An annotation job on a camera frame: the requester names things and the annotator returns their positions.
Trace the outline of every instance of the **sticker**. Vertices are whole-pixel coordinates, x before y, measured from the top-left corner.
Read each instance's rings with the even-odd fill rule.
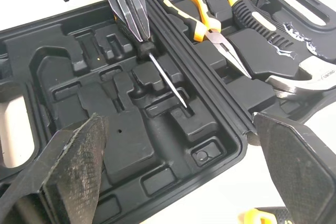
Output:
[[[294,39],[305,42],[307,49],[315,56],[320,56],[316,52],[316,46],[314,46],[313,42],[311,41],[310,38],[305,37],[303,34],[301,34],[299,31],[297,31],[292,22],[290,23],[284,23],[283,25],[285,27],[286,32]]]
[[[292,55],[293,51],[285,51],[285,50],[281,50],[279,47],[277,47],[276,45],[273,45],[272,41],[268,41],[268,43],[270,43],[276,50],[277,50],[277,54],[278,55],[283,55],[283,56],[287,56],[289,58],[291,58],[292,60],[295,59],[295,56]]]

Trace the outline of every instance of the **white table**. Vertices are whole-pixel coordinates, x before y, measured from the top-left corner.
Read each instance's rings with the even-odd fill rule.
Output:
[[[0,30],[66,12],[100,0],[0,0]],[[336,10],[335,0],[321,0]],[[335,118],[336,104],[308,125],[324,140]],[[274,187],[261,147],[249,146],[245,158],[199,189],[171,204],[145,223],[237,223],[239,213],[254,207],[283,206]]]

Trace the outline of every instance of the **black handle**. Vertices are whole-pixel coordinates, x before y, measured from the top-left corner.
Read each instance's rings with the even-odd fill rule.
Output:
[[[240,28],[251,28],[257,31],[281,50],[309,54],[305,42],[291,37],[283,24],[274,21],[268,12],[258,8],[251,0],[229,0],[229,2],[235,22]]]

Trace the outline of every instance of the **white surface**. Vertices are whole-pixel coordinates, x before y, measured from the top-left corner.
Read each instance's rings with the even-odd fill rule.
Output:
[[[0,0],[0,30],[65,12],[99,0]],[[336,10],[335,0],[321,0]],[[335,118],[334,110],[326,109],[308,124],[321,137],[328,139],[327,123]],[[249,146],[246,157],[230,170],[165,208],[146,221],[149,223],[237,223],[237,216],[246,209],[282,206],[267,170],[261,147]]]
[[[34,140],[23,97],[0,103],[0,139],[8,168],[22,165],[33,154]]]

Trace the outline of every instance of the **tool set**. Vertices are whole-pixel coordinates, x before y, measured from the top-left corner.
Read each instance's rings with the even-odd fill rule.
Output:
[[[245,222],[334,224],[336,156],[302,123],[336,101],[336,13],[295,1],[313,15],[290,0],[107,0],[2,31],[0,102],[24,99],[34,151],[0,163],[0,222],[139,223],[257,139],[291,216]]]

